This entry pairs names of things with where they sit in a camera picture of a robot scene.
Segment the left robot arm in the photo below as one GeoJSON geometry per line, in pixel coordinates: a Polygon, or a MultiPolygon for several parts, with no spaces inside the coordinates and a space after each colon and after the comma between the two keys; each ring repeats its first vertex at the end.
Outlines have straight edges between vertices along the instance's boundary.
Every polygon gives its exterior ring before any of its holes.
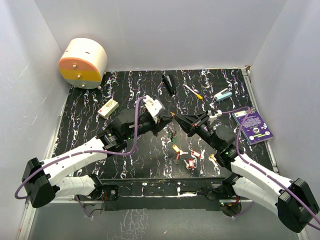
{"type": "Polygon", "coordinates": [[[21,181],[32,207],[40,208],[55,198],[69,195],[99,199],[104,188],[97,177],[69,175],[110,156],[123,156],[128,140],[147,132],[157,135],[172,119],[171,116],[163,114],[152,117],[147,110],[142,114],[136,114],[134,109],[125,109],[103,132],[83,145],[46,160],[40,161],[36,157],[30,159],[21,181]]]}

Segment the large metal keyring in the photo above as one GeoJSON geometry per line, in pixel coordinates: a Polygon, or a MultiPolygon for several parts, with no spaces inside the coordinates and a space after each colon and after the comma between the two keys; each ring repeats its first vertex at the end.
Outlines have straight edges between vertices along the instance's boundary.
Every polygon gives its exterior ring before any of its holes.
{"type": "Polygon", "coordinates": [[[177,130],[175,128],[175,125],[172,122],[167,125],[167,135],[169,133],[172,134],[172,138],[175,137],[177,134],[177,130]]]}

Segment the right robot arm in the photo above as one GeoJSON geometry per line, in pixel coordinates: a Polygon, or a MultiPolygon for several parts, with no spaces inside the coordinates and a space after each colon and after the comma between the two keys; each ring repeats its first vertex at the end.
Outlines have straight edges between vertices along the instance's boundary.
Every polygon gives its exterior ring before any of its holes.
{"type": "Polygon", "coordinates": [[[224,125],[212,128],[215,116],[210,111],[196,115],[174,115],[188,137],[198,135],[215,151],[218,164],[232,175],[223,185],[223,194],[233,199],[244,197],[273,212],[291,231],[300,233],[317,219],[320,207],[304,180],[291,180],[263,167],[239,150],[233,130],[224,125]]]}

